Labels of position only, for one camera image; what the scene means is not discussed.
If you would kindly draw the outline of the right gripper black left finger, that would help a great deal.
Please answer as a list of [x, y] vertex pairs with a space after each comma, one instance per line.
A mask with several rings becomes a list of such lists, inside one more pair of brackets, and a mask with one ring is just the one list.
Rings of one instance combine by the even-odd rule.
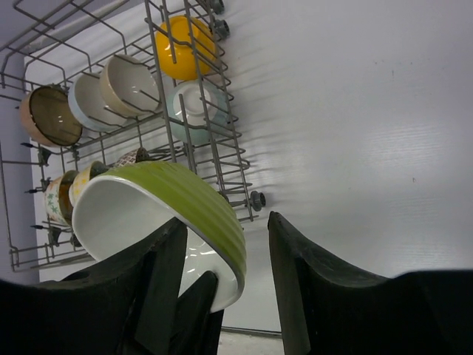
[[215, 354], [222, 312], [206, 271], [180, 290], [188, 229], [176, 218], [125, 250], [36, 285], [1, 282], [3, 354]]

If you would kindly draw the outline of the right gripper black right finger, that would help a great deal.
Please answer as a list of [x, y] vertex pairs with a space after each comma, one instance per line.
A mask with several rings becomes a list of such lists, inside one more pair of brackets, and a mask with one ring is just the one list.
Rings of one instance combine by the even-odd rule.
[[472, 272], [388, 278], [268, 218], [270, 262], [286, 354], [470, 354]]

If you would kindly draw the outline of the white square bowl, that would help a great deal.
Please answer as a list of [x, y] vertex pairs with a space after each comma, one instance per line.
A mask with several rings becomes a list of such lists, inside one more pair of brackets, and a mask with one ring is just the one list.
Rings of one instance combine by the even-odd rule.
[[187, 167], [145, 161], [91, 179], [72, 212], [72, 229], [97, 261], [144, 240], [173, 217], [187, 232], [180, 292], [205, 272], [218, 279], [212, 311], [233, 305], [245, 288], [247, 252], [237, 213]]

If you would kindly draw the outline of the floral leaf patterned bowl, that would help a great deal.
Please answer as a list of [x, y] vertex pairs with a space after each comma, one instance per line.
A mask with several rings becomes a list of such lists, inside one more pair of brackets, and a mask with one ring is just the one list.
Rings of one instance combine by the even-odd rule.
[[78, 171], [69, 170], [53, 180], [44, 193], [44, 205], [48, 217], [63, 226], [71, 226], [72, 203], [69, 198], [71, 187]]

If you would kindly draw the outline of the yellow sun patterned bowl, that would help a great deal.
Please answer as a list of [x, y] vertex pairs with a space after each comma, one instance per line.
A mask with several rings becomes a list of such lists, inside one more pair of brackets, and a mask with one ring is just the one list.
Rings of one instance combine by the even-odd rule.
[[72, 206], [75, 206], [88, 182], [96, 176], [107, 172], [109, 167], [100, 161], [93, 161], [88, 167], [80, 171], [73, 179], [69, 188], [69, 199]]

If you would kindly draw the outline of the dark geometric patterned bowl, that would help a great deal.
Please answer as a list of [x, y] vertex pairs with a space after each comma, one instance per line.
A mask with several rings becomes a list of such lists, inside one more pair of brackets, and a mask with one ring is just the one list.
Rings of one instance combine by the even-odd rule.
[[148, 151], [143, 148], [137, 148], [130, 152], [127, 152], [125, 155], [121, 156], [115, 163], [111, 165], [112, 168], [120, 166], [128, 166], [134, 163], [139, 163], [142, 161], [147, 161], [150, 159]]

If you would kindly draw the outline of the light teal bowl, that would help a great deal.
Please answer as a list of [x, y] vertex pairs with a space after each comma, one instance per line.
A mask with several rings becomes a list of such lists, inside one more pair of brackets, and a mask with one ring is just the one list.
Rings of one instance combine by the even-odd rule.
[[[228, 119], [225, 95], [221, 90], [207, 82], [203, 82], [203, 93], [207, 100], [206, 106], [212, 130], [218, 134], [225, 133], [227, 131]], [[169, 117], [183, 123], [180, 95], [183, 96], [191, 143], [193, 145], [208, 143], [210, 141], [210, 132], [206, 129], [205, 112], [203, 101], [201, 100], [199, 82], [182, 82], [166, 96]]]

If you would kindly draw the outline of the white round bowl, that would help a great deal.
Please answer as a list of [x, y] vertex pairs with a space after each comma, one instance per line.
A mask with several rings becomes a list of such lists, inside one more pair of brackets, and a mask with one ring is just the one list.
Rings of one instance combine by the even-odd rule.
[[126, 118], [113, 112], [102, 98], [98, 74], [81, 73], [69, 88], [67, 99], [71, 113], [88, 130], [111, 132], [126, 124]]
[[136, 117], [159, 107], [160, 93], [153, 75], [131, 56], [112, 56], [100, 74], [99, 85], [105, 103], [117, 114]]

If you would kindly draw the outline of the brown wooden bowl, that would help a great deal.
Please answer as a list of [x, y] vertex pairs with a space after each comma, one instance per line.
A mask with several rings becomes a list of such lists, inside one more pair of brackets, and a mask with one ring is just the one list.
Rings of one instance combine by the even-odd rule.
[[44, 146], [72, 146], [83, 132], [69, 107], [67, 94], [56, 85], [30, 92], [19, 105], [19, 115], [27, 134]]

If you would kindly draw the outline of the orange yellow bowl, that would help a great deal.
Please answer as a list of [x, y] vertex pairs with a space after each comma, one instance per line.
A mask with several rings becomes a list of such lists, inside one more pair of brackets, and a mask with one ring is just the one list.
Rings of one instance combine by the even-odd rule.
[[155, 33], [160, 69], [181, 81], [197, 79], [197, 66], [202, 75], [212, 71], [216, 62], [216, 45], [209, 28], [198, 18], [173, 16]]

